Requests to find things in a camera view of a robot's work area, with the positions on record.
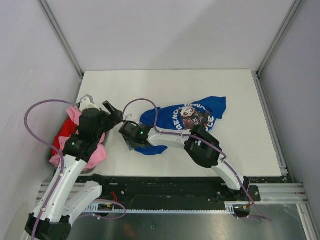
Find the blue printed t shirt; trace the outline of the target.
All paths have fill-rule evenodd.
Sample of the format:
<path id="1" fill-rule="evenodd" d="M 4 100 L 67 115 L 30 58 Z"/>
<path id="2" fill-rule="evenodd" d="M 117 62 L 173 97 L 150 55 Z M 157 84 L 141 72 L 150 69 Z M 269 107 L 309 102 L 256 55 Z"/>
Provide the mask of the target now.
<path id="1" fill-rule="evenodd" d="M 214 127 L 217 119 L 221 120 L 227 109 L 227 98 L 210 96 L 192 103 L 157 107 L 156 126 L 167 130 L 191 130 L 196 125 L 203 125 L 207 132 Z M 156 110 L 144 112 L 139 121 L 143 125 L 153 126 Z M 137 147 L 134 150 L 147 156 L 162 154 L 168 149 L 165 145 Z"/>

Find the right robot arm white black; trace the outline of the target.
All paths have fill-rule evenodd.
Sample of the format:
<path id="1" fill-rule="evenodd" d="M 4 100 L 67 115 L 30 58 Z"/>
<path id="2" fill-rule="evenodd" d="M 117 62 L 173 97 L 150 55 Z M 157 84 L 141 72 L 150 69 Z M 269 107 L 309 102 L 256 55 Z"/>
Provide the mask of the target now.
<path id="1" fill-rule="evenodd" d="M 170 130 L 150 125 L 138 125 L 125 121 L 119 133 L 128 147 L 146 148 L 166 146 L 183 149 L 200 167 L 213 170 L 224 181 L 227 195 L 242 201 L 249 194 L 249 180 L 238 173 L 227 161 L 220 142 L 197 125 L 187 130 Z"/>

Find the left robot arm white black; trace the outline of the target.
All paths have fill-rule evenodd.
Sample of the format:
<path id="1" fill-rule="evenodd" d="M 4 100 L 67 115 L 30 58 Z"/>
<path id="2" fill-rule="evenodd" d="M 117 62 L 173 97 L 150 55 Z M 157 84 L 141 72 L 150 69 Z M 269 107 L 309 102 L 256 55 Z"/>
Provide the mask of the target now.
<path id="1" fill-rule="evenodd" d="M 25 226 L 25 231 L 33 240 L 66 240 L 73 224 L 88 205 L 97 198 L 107 199 L 111 193 L 107 184 L 89 181 L 72 199 L 68 198 L 79 175 L 97 150 L 103 134 L 123 121 L 123 112 L 108 101 L 103 103 L 106 108 L 103 111 L 88 96 L 73 106 L 81 112 L 79 125 L 66 141 L 64 149 L 55 149 L 60 163 Z"/>

